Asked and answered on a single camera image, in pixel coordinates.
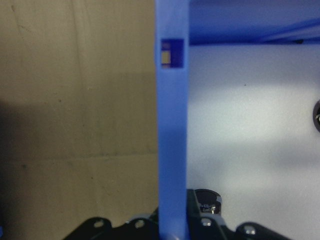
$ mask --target white surface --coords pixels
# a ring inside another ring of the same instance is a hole
[[[230,229],[253,221],[320,236],[320,45],[190,48],[188,188],[221,194]]]

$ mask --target square hole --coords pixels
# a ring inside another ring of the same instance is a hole
[[[163,69],[184,67],[183,39],[161,40],[161,66]]]

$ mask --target blue frame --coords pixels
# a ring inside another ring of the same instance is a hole
[[[159,233],[185,239],[189,1],[155,3]]]

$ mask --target black mount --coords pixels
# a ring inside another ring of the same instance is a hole
[[[190,240],[289,240],[253,222],[243,223],[235,232],[231,231],[220,216],[220,195],[207,189],[187,190],[186,211]],[[115,228],[112,228],[108,219],[93,217],[64,238],[64,240],[130,239],[160,240],[158,210],[154,211],[149,218],[138,217]]]

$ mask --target brown cardboard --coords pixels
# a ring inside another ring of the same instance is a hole
[[[4,240],[157,206],[154,3],[0,2]]]

